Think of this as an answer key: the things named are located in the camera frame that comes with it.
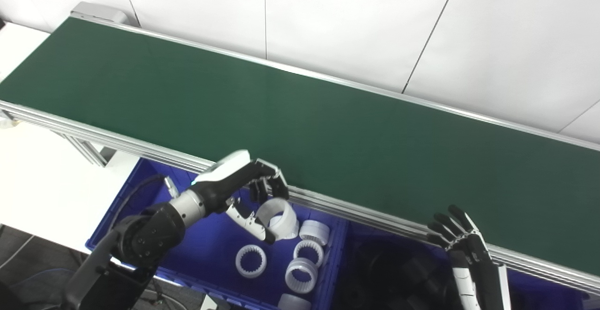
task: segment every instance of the robotic arm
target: robotic arm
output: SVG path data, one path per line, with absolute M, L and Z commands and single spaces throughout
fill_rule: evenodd
M 435 233 L 427 239 L 448 253 L 463 308 L 510 310 L 506 266 L 492 261 L 480 230 L 466 212 L 455 205 L 448 211 L 454 218 L 435 214 L 435 221 L 427 225 Z
M 129 310 L 154 277 L 159 262 L 180 244 L 186 229 L 213 212 L 225 212 L 238 225 L 267 243 L 275 236 L 255 214 L 232 197 L 249 184 L 251 199 L 289 198 L 280 169 L 241 150 L 223 158 L 192 182 L 176 199 L 127 216 L 99 242 L 66 286 L 62 310 Z M 115 257 L 137 269 L 111 263 Z

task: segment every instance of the dark object in bin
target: dark object in bin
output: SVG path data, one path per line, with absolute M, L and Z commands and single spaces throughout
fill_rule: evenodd
M 355 276 L 344 276 L 338 286 L 339 309 L 460 309 L 451 271 L 424 246 L 366 242 L 352 261 Z

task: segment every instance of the cable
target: cable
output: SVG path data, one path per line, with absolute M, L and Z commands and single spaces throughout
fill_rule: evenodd
M 145 289 L 144 291 L 147 291 L 149 293 L 153 293 L 155 295 L 158 295 L 158 293 L 152 289 Z M 177 301 L 176 299 L 174 299 L 173 297 L 169 296 L 169 295 L 165 295 L 165 294 L 161 294 L 164 298 L 170 300 L 171 302 L 177 304 L 180 308 L 182 308 L 183 310 L 188 310 L 188 308 L 181 303 L 180 301 Z
M 164 298 L 163 288 L 160 286 L 160 284 L 156 282 L 156 278 L 152 278 L 152 284 L 154 285 L 154 289 L 156 290 L 156 302 L 162 301 Z M 169 310 L 173 310 L 169 302 L 165 302 L 165 304 L 167 305 L 167 308 L 169 308 Z
M 131 199 L 131 197 L 135 193 L 137 193 L 138 190 L 140 190 L 141 188 L 144 188 L 145 186 L 148 186 L 148 184 L 151 184 L 154 181 L 164 180 L 164 179 L 165 179 L 165 176 L 163 174 L 155 174 L 155 175 L 153 175 L 151 177 L 146 178 L 146 180 L 143 180 L 139 184 L 137 184 L 137 186 L 135 186 L 135 188 L 133 188 L 133 190 L 131 191 L 131 193 L 129 193 L 125 197 L 125 199 L 123 199 L 123 202 L 120 204 L 119 208 L 114 213 L 114 216 L 113 216 L 113 218 L 111 220 L 111 224 L 109 225 L 109 229 L 106 232 L 108 233 L 109 231 L 112 230 L 112 228 L 114 227 L 114 223 L 116 222 L 116 219 L 120 215 L 120 212 L 122 212 L 122 210 L 125 207 L 125 205 L 127 205 L 127 203 L 129 202 L 129 199 Z
M 71 269 L 66 269 L 66 268 L 54 268 L 54 269 L 48 269 L 48 270 L 43 270 L 41 272 L 38 272 L 36 274 L 33 274 L 32 276 L 25 278 L 24 280 L 22 280 L 21 282 L 17 282 L 13 285 L 10 285 L 9 288 L 15 288 L 17 286 L 19 286 L 20 284 L 23 284 L 29 280 L 31 280 L 32 278 L 36 278 L 37 276 L 41 275 L 41 274 L 45 274 L 45 273 L 49 273 L 49 272 L 57 272 L 57 271 L 64 271 L 64 272 L 70 272 L 70 273 L 75 273 L 73 270 Z
M 18 248 L 17 251 L 15 251 L 15 253 L 13 254 L 13 256 L 9 257 L 6 262 L 2 263 L 2 265 L 0 265 L 0 269 L 4 268 L 5 265 L 7 265 L 10 261 L 13 260 L 13 258 L 15 258 L 15 256 L 17 256 L 17 254 L 19 254 L 19 252 L 21 252 L 21 250 L 23 250 L 23 248 L 25 248 L 25 246 L 34 239 L 34 235 L 32 235 L 28 240 L 25 241 L 25 243 L 23 243 L 23 245 L 21 246 L 21 248 Z

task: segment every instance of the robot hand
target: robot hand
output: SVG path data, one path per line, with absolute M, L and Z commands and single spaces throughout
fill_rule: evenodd
M 274 243 L 276 236 L 266 224 L 269 221 L 260 220 L 255 216 L 255 212 L 240 203 L 240 199 L 232 197 L 234 192 L 246 184 L 249 185 L 250 199 L 260 204 L 267 200 L 268 187 L 273 197 L 289 198 L 287 182 L 276 165 L 261 159 L 251 160 L 247 150 L 240 150 L 229 154 L 198 175 L 191 187 L 178 198 L 189 195 L 194 199 L 193 203 L 189 204 L 193 206 L 189 208 L 192 214 L 185 214 L 192 216 L 187 222 L 193 224 L 198 217 L 204 218 L 211 212 L 225 212 L 236 224 L 257 239 L 269 244 Z
M 465 310 L 510 310 L 506 266 L 491 259 L 486 242 L 469 215 L 455 205 L 445 214 L 434 215 L 427 225 L 434 231 L 429 242 L 444 248 L 450 256 L 454 280 Z

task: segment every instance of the white plastic ring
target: white plastic ring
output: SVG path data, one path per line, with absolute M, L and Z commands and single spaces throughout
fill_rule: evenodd
M 300 238 L 303 240 L 313 240 L 325 246 L 330 240 L 330 227 L 315 220 L 306 220 L 302 223 L 302 227 L 300 227 Z
M 294 225 L 296 225 L 297 220 L 296 212 L 294 212 L 292 206 L 281 197 L 268 199 L 256 211 L 256 218 L 261 220 L 264 225 L 268 225 L 273 216 L 276 216 L 279 212 L 283 212 L 279 221 L 268 227 L 273 235 L 275 235 L 276 241 L 284 239 L 294 230 Z
M 300 280 L 297 280 L 292 274 L 294 270 L 300 270 L 307 273 L 310 276 L 310 280 L 307 282 L 301 282 Z M 317 266 L 308 258 L 294 258 L 292 262 L 289 263 L 287 270 L 285 271 L 285 284 L 287 284 L 287 286 L 295 293 L 306 294 L 315 288 L 318 276 L 319 274 L 317 273 Z
M 321 247 L 320 244 L 316 243 L 313 240 L 302 240 L 300 241 L 298 244 L 296 244 L 296 248 L 294 248 L 294 258 L 298 258 L 298 253 L 300 252 L 300 250 L 302 248 L 311 248 L 312 250 L 314 250 L 315 252 L 317 252 L 317 262 L 315 263 L 315 265 L 318 267 L 321 267 L 321 265 L 323 264 L 323 248 Z
M 290 294 L 281 295 L 277 303 L 277 308 L 281 310 L 310 310 L 310 307 L 309 301 Z
M 273 216 L 273 218 L 269 222 L 269 226 L 276 224 L 277 222 L 279 222 L 280 219 L 281 219 L 281 215 Z M 299 231 L 300 231 L 300 221 L 298 221 L 298 219 L 296 219 L 296 224 L 294 225 L 294 229 L 288 236 L 283 237 L 282 240 L 295 239 L 298 236 Z
M 257 269 L 250 272 L 242 268 L 242 257 L 249 252 L 256 252 L 261 255 L 261 265 Z M 257 278 L 263 273 L 264 269 L 266 269 L 266 255 L 261 247 L 255 244 L 248 244 L 247 246 L 243 246 L 235 256 L 235 267 L 238 269 L 238 272 L 240 272 L 240 275 L 244 276 L 245 278 Z

